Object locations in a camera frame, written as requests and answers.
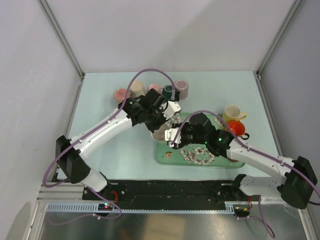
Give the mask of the cream floral mug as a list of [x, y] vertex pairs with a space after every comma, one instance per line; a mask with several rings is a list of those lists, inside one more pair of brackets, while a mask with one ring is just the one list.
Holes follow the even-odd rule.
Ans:
[[135, 80], [130, 86], [130, 95], [133, 98], [137, 98], [139, 96], [145, 96], [146, 90], [143, 82]]

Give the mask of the light green mug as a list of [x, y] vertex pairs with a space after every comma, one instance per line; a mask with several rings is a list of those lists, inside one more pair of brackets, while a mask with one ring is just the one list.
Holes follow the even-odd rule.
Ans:
[[165, 130], [158, 129], [154, 132], [151, 132], [150, 135], [156, 142], [165, 142]]

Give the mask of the yellow mug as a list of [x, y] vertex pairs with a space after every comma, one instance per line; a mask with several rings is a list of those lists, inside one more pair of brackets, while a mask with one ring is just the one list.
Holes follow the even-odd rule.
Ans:
[[241, 121], [246, 117], [247, 114], [245, 112], [242, 112], [238, 106], [233, 104], [226, 106], [222, 114], [222, 119], [226, 123], [229, 123], [231, 121]]

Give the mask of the orange mug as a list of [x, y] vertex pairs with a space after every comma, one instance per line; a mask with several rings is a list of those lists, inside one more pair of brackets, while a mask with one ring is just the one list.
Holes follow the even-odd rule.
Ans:
[[250, 135], [246, 132], [244, 124], [238, 120], [232, 120], [227, 124], [233, 133], [242, 140], [248, 140]]

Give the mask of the red mug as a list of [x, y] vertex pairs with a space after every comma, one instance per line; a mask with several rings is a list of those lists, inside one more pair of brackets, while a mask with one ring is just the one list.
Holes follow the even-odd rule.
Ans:
[[228, 161], [232, 162], [232, 163], [239, 163], [239, 160], [236, 159], [232, 159], [232, 158], [227, 158]]

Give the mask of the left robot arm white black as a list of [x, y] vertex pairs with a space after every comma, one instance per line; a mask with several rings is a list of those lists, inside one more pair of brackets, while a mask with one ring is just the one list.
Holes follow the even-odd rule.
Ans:
[[90, 154], [119, 133], [138, 124], [145, 124], [151, 132], [158, 130], [180, 106], [151, 89], [146, 95], [129, 97], [103, 121], [91, 129], [67, 139], [56, 141], [56, 158], [60, 169], [70, 183], [81, 183], [93, 190], [99, 199], [107, 199], [111, 187], [106, 177], [87, 163]]

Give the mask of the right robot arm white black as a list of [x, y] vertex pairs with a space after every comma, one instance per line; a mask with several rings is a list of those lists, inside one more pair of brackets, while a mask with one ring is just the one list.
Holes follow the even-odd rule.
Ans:
[[206, 116], [205, 110], [189, 115], [182, 123], [175, 123], [164, 132], [168, 146], [180, 149], [189, 144], [205, 145], [214, 156], [248, 164], [271, 176], [271, 187], [294, 208], [304, 210], [318, 179], [308, 159], [272, 155], [240, 140], [233, 132], [217, 129]]

